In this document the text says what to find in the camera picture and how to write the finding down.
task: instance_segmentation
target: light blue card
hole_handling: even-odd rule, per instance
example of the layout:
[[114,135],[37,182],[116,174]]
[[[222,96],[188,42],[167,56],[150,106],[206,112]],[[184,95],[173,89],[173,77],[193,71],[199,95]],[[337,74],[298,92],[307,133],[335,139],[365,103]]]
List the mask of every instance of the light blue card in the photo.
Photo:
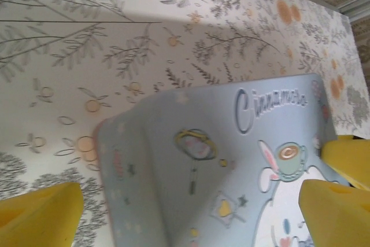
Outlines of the light blue card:
[[313,246],[305,179],[348,184],[319,157],[336,139],[320,77],[158,93],[97,129],[117,246]]

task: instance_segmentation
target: white bunny ear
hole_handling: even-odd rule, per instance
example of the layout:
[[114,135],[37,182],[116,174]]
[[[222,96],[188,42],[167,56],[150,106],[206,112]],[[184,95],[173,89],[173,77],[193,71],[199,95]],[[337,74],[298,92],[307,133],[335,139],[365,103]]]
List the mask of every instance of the white bunny ear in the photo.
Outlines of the white bunny ear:
[[272,180],[279,180],[279,176],[271,168],[263,169],[258,179],[260,190],[263,193],[270,189]]
[[262,140],[259,140],[258,144],[260,145],[262,154],[265,157],[267,163],[270,164],[271,168],[275,173],[278,173],[279,167],[276,163],[276,160],[273,156],[273,152],[271,151],[270,147]]

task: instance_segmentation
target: small star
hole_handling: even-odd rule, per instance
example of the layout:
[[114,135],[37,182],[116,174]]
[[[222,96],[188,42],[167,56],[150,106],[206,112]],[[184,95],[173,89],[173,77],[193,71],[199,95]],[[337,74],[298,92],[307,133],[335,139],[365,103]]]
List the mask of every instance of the small star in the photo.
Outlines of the small star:
[[133,164],[128,164],[128,165],[127,165],[127,172],[130,174],[130,176],[134,176],[134,175],[136,175],[135,165],[133,165]]
[[116,236],[117,237],[122,237],[122,232],[120,229],[116,230]]
[[126,223],[125,223],[125,227],[126,227],[126,229],[127,229],[127,230],[129,230],[129,231],[130,231],[130,229],[131,229],[131,224],[130,224],[129,222],[126,222]]
[[178,104],[187,104],[189,102],[189,98],[184,91],[178,92],[176,102]]
[[240,207],[244,207],[245,208],[245,205],[247,204],[247,202],[248,202],[248,200],[247,199],[245,199],[245,195],[243,195],[243,196],[241,196],[241,197],[239,197],[238,198],[238,200],[239,200],[239,206]]
[[111,198],[112,199],[116,199],[116,192],[114,192],[114,191],[112,191],[112,192],[110,192],[110,196],[111,196]]
[[119,123],[117,127],[117,132],[119,134],[123,134],[125,132],[125,123]]
[[101,145],[100,145],[100,153],[101,154],[104,154],[105,153],[105,150],[106,150],[106,147],[105,147],[105,144],[104,143],[102,143]]
[[141,226],[139,224],[135,225],[135,231],[137,234],[141,234]]

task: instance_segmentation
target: yellow sponge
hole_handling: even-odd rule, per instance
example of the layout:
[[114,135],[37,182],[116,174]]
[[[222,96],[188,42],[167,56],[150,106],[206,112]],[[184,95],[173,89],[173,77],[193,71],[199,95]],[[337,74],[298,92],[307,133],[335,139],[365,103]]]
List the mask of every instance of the yellow sponge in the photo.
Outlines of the yellow sponge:
[[299,207],[315,247],[370,246],[370,192],[305,180]]
[[71,247],[82,212],[75,182],[0,201],[0,246]]
[[370,190],[370,140],[330,141],[321,150],[321,159],[354,187]]

